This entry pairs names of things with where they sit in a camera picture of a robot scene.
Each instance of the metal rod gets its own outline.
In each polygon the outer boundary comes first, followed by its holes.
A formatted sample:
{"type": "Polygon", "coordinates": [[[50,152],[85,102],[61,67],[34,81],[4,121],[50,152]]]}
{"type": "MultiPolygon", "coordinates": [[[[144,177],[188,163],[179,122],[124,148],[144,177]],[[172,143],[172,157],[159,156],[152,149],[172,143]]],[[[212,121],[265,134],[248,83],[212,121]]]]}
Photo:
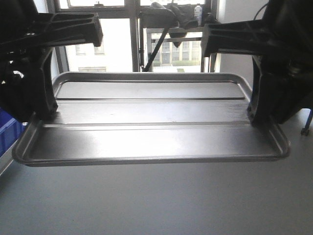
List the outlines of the metal rod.
{"type": "Polygon", "coordinates": [[[148,72],[148,71],[149,71],[149,68],[150,68],[150,66],[151,66],[151,64],[152,64],[152,62],[153,62],[153,60],[155,59],[155,57],[156,57],[156,55],[157,55],[157,52],[158,52],[158,50],[160,49],[161,44],[163,43],[164,38],[165,38],[165,36],[166,36],[166,34],[167,34],[167,32],[168,32],[169,29],[170,29],[169,27],[164,28],[164,30],[163,30],[163,32],[162,32],[162,35],[161,35],[159,41],[157,42],[156,48],[153,50],[153,52],[152,52],[152,54],[151,54],[151,56],[150,56],[150,58],[149,58],[149,61],[148,61],[147,65],[146,65],[146,67],[144,67],[144,68],[142,69],[143,72],[148,72]]]}
{"type": "Polygon", "coordinates": [[[144,60],[144,40],[143,40],[143,27],[142,27],[142,22],[139,20],[139,61],[140,61],[140,66],[143,67],[145,65],[145,60],[144,60]]]}

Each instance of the window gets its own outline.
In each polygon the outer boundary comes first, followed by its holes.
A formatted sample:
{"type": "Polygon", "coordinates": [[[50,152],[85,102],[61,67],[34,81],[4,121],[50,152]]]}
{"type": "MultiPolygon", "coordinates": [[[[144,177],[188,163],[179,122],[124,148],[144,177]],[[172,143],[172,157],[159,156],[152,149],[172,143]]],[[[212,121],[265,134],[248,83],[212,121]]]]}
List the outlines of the window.
{"type": "Polygon", "coordinates": [[[162,43],[162,52],[170,52],[170,43],[162,43]]]}
{"type": "Polygon", "coordinates": [[[100,23],[106,33],[100,47],[94,47],[93,44],[66,47],[69,70],[105,67],[107,72],[132,72],[129,19],[100,19],[100,23]]]}
{"type": "Polygon", "coordinates": [[[170,63],[170,53],[164,52],[162,53],[162,64],[169,64],[170,63]]]}
{"type": "Polygon", "coordinates": [[[76,51],[76,55],[86,55],[84,44],[75,45],[75,51],[76,51]]]}
{"type": "MultiPolygon", "coordinates": [[[[139,30],[138,20],[136,18],[137,12],[140,11],[141,6],[151,5],[152,2],[158,2],[162,5],[171,3],[172,0],[53,0],[50,12],[55,13],[74,13],[74,14],[87,14],[97,13],[100,18],[101,27],[106,36],[104,38],[101,47],[94,47],[92,44],[89,45],[77,45],[66,47],[66,53],[63,48],[57,52],[58,59],[62,58],[61,65],[68,63],[70,71],[79,71],[82,68],[102,68],[105,67],[107,72],[131,72],[138,71],[138,45],[139,30]]],[[[203,4],[203,9],[210,9],[211,3],[217,0],[174,0],[175,4],[184,5],[197,3],[203,4]]],[[[144,58],[144,64],[148,62],[149,53],[152,53],[152,42],[155,39],[159,39],[163,32],[162,28],[157,29],[144,29],[144,45],[141,48],[144,50],[142,58],[144,58]]],[[[201,34],[201,29],[191,29],[187,33],[186,38],[195,38],[195,34],[201,34]]],[[[172,43],[164,43],[156,55],[153,67],[158,65],[165,69],[167,67],[174,67],[172,69],[177,70],[178,66],[189,66],[191,63],[183,63],[182,60],[196,59],[197,55],[201,57],[201,50],[194,53],[194,47],[198,43],[193,45],[191,42],[182,42],[179,49],[175,49],[172,43]]],[[[60,68],[62,71],[67,71],[67,67],[60,68]]],[[[192,72],[195,72],[200,67],[193,68],[192,72]]]]}
{"type": "Polygon", "coordinates": [[[191,52],[191,59],[192,60],[199,60],[200,52],[199,51],[192,51],[191,52]]]}
{"type": "Polygon", "coordinates": [[[124,6],[124,0],[60,0],[62,9],[72,7],[106,7],[106,6],[124,6]]]}
{"type": "Polygon", "coordinates": [[[94,54],[95,55],[104,55],[104,47],[103,47],[103,42],[101,43],[101,46],[99,47],[94,47],[94,54]]]}
{"type": "Polygon", "coordinates": [[[81,67],[78,68],[79,72],[106,72],[106,67],[81,67]]]}
{"type": "Polygon", "coordinates": [[[191,60],[200,60],[200,41],[192,42],[191,60]]]}
{"type": "Polygon", "coordinates": [[[193,41],[192,50],[199,50],[199,48],[200,48],[200,41],[193,41]]]}
{"type": "Polygon", "coordinates": [[[173,61],[179,60],[179,49],[178,48],[173,49],[173,51],[172,51],[172,60],[173,61]]]}
{"type": "Polygon", "coordinates": [[[182,50],[183,51],[189,50],[189,42],[182,42],[182,50]]]}
{"type": "Polygon", "coordinates": [[[182,60],[189,60],[189,52],[188,51],[182,52],[182,60]]]}
{"type": "MultiPolygon", "coordinates": [[[[150,6],[152,2],[158,2],[162,5],[167,5],[172,2],[172,0],[140,0],[140,4],[142,6],[150,6]]],[[[177,3],[179,5],[181,4],[204,4],[204,0],[175,0],[174,3],[177,3]]]]}

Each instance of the black cable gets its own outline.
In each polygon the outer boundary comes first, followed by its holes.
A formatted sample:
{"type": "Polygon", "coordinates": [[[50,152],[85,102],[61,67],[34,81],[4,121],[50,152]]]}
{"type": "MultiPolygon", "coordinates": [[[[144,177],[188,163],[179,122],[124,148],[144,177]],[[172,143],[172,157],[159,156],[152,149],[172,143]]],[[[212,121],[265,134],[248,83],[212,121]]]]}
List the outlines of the black cable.
{"type": "Polygon", "coordinates": [[[258,10],[258,12],[255,14],[253,20],[256,19],[256,17],[258,16],[258,14],[259,14],[259,13],[264,9],[264,7],[266,7],[267,5],[268,5],[268,3],[266,3],[264,6],[262,6],[262,7],[260,8],[260,10],[258,10]]]}

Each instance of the white wall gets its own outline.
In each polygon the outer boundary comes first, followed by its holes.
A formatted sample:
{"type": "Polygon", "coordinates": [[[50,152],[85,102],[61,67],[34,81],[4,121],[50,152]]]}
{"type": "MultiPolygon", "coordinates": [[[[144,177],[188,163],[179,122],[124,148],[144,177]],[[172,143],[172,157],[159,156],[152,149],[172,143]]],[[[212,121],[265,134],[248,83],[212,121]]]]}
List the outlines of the white wall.
{"type": "MultiPolygon", "coordinates": [[[[219,21],[231,23],[253,20],[256,12],[267,2],[268,0],[220,0],[219,21]]],[[[220,72],[240,75],[252,85],[252,58],[249,55],[222,54],[220,72]]]]}

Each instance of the building window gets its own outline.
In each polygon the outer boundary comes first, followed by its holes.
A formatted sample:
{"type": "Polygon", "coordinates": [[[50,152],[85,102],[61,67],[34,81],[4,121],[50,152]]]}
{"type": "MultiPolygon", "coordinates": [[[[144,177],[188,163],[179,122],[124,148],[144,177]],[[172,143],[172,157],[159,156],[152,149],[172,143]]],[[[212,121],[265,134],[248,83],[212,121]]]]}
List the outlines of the building window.
{"type": "Polygon", "coordinates": [[[75,45],[76,55],[86,55],[84,45],[75,45]]]}
{"type": "Polygon", "coordinates": [[[192,50],[199,50],[199,48],[200,48],[200,41],[193,41],[192,50]]]}
{"type": "Polygon", "coordinates": [[[80,67],[79,72],[106,72],[107,67],[80,67]]]}
{"type": "Polygon", "coordinates": [[[170,43],[162,43],[162,52],[170,51],[170,43]]]}
{"type": "Polygon", "coordinates": [[[189,60],[189,52],[188,51],[182,52],[182,60],[189,60]]]}
{"type": "Polygon", "coordinates": [[[199,54],[200,54],[199,51],[196,51],[196,50],[192,51],[191,52],[191,59],[192,60],[199,60],[199,54]]]}
{"type": "Polygon", "coordinates": [[[179,49],[176,48],[172,51],[172,60],[173,61],[179,60],[179,49]]]}
{"type": "Polygon", "coordinates": [[[189,50],[189,42],[182,42],[182,50],[183,51],[189,50]]]}
{"type": "MultiPolygon", "coordinates": [[[[152,51],[154,51],[154,49],[156,48],[156,43],[151,43],[151,46],[152,46],[152,51]]],[[[154,61],[160,61],[160,50],[158,50],[154,61]]]]}
{"type": "Polygon", "coordinates": [[[95,55],[104,55],[104,47],[103,47],[103,42],[101,43],[101,46],[99,47],[93,47],[94,49],[94,54],[95,55]]]}

